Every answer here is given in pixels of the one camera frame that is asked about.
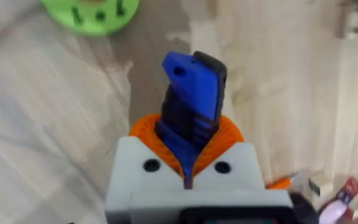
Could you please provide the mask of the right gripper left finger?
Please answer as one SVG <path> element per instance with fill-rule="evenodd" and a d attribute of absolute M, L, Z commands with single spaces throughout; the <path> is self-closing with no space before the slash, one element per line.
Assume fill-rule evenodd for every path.
<path fill-rule="evenodd" d="M 183 190 L 181 166 L 155 134 L 159 118 L 158 114 L 144 116 L 117 143 L 104 204 L 108 223 L 131 222 L 133 193 Z"/>

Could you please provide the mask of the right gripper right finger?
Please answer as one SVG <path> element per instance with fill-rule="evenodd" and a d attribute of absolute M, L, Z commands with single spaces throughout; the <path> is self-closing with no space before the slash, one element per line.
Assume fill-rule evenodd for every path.
<path fill-rule="evenodd" d="M 192 170 L 195 190 L 263 190 L 255 147 L 227 117 L 219 119 L 219 129 L 203 148 Z"/>

